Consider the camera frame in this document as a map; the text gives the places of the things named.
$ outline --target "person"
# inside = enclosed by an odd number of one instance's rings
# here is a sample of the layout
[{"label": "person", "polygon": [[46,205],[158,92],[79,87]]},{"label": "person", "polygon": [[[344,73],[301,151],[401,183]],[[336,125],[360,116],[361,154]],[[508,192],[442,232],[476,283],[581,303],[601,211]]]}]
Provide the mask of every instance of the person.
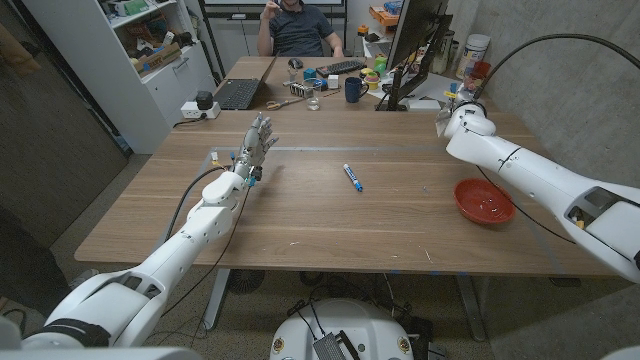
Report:
[{"label": "person", "polygon": [[315,6],[302,0],[268,1],[260,15],[258,54],[260,56],[324,56],[322,40],[333,57],[344,57],[342,40]]}]

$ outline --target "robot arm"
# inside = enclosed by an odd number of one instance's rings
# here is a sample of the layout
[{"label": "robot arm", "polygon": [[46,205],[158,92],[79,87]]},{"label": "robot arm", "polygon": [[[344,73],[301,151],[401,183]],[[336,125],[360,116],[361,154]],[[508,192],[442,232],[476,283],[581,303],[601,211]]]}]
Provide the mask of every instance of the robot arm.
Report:
[{"label": "robot arm", "polygon": [[580,246],[640,283],[639,189],[586,178],[495,136],[473,101],[453,107],[444,129],[449,154],[500,175],[549,210]]},{"label": "robot arm", "polygon": [[230,171],[205,187],[202,200],[175,235],[142,264],[85,281],[58,305],[40,332],[22,342],[22,348],[141,345],[202,249],[231,228],[238,209],[236,197],[244,193],[254,173],[260,172],[265,154],[278,140],[269,140],[271,132],[270,119],[263,120],[260,114]]}]

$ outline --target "laptop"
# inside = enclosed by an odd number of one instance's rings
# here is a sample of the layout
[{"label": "laptop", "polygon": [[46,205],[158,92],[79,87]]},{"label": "laptop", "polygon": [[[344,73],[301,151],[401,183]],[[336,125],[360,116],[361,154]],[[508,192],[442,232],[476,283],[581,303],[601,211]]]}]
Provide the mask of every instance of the laptop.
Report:
[{"label": "laptop", "polygon": [[367,50],[369,50],[369,54],[371,54],[371,56],[385,54],[389,57],[389,54],[391,53],[391,41],[366,43],[365,46],[367,47]]},{"label": "laptop", "polygon": [[213,101],[220,105],[222,110],[247,110],[251,105],[254,95],[269,77],[269,73],[275,64],[274,57],[269,68],[262,75],[262,79],[227,79],[220,89],[213,95]]}]

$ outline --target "power strip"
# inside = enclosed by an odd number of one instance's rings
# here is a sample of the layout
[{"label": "power strip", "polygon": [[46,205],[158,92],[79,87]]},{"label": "power strip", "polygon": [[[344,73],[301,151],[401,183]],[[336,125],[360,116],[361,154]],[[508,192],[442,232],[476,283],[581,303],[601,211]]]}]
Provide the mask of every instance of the power strip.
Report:
[{"label": "power strip", "polygon": [[207,119],[215,119],[220,114],[220,105],[217,102],[213,103],[213,107],[209,110],[198,109],[198,103],[195,101],[187,101],[182,105],[182,116],[185,119],[200,119],[202,114],[206,114]]}]

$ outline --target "blue mug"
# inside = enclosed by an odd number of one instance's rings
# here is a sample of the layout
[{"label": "blue mug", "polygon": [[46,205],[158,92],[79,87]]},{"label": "blue mug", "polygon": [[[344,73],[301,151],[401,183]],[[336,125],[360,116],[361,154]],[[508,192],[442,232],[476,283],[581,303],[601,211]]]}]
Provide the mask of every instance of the blue mug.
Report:
[{"label": "blue mug", "polygon": [[369,84],[360,78],[350,77],[344,81],[344,96],[347,102],[357,103],[367,91],[369,91]]}]

